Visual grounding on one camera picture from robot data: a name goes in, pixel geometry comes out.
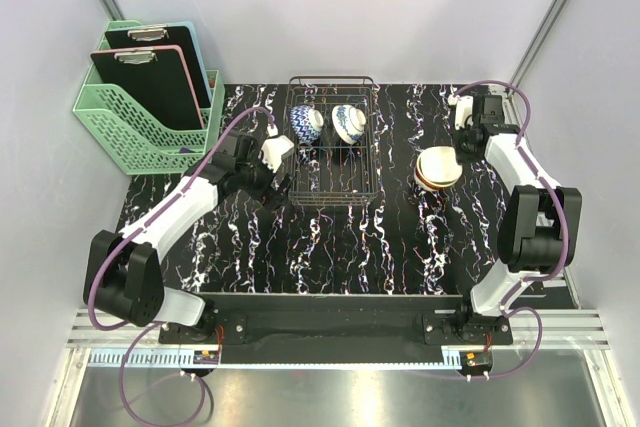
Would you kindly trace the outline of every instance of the metal floor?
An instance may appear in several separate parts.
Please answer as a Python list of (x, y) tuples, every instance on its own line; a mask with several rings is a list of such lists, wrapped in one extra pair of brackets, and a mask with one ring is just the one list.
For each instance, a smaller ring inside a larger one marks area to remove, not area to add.
[[(513, 351), (496, 351), (495, 371), (517, 365)], [(127, 369), (130, 398), (167, 369)], [(474, 426), (595, 427), (603, 416), (578, 352), (541, 351), (522, 373), (489, 382), (434, 380), (394, 371), (223, 370), (206, 380), (209, 400), (194, 426)], [(118, 369), (87, 369), (73, 422), (79, 426), (137, 425), (122, 409)], [(196, 385), (172, 379), (134, 403), (145, 420), (178, 423), (200, 398)]]

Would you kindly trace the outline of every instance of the white bowl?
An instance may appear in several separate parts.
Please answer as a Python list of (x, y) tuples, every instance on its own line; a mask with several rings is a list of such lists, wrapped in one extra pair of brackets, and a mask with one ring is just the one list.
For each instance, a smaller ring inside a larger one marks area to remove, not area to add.
[(418, 156), (413, 172), (416, 183), (431, 192), (451, 187), (460, 176), (462, 166), (456, 161), (453, 147), (430, 147), (424, 150)]
[(349, 145), (355, 144), (367, 125), (367, 117), (360, 109), (353, 105), (336, 105), (331, 112), (333, 128), (340, 138)]

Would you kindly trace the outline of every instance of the white wall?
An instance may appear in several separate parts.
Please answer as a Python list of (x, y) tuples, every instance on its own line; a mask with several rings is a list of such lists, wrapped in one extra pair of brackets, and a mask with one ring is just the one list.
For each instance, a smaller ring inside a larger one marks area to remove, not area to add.
[(82, 302), (92, 236), (127, 186), (71, 108), (106, 25), (97, 0), (0, 0), (0, 415), (36, 426)]
[(525, 78), (534, 152), (583, 210), (572, 272), (601, 312), (640, 420), (640, 3), (571, 0)]
[(234, 83), (510, 78), (551, 1), (118, 0), (146, 23), (193, 20), (207, 66)]

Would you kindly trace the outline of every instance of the ceramic bowl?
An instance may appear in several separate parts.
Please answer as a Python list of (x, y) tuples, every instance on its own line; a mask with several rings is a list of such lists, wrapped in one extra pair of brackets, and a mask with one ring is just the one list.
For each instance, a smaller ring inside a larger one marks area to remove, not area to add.
[(322, 114), (310, 105), (291, 107), (289, 120), (301, 144), (314, 143), (320, 137), (324, 127)]
[(340, 138), (349, 145), (353, 145), (364, 134), (367, 117), (360, 109), (353, 105), (336, 105), (331, 112), (333, 128)]
[(434, 192), (451, 187), (462, 176), (453, 147), (431, 147), (419, 156), (413, 178), (424, 190)]

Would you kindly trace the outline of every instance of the black mounting bracket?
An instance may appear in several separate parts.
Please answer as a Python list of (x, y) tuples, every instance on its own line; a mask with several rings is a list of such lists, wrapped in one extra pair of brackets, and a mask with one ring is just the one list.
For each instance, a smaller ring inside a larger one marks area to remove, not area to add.
[(505, 317), (476, 314), (468, 297), (462, 299), (452, 314), (423, 315), (422, 324), (427, 345), (513, 344), (509, 321)]

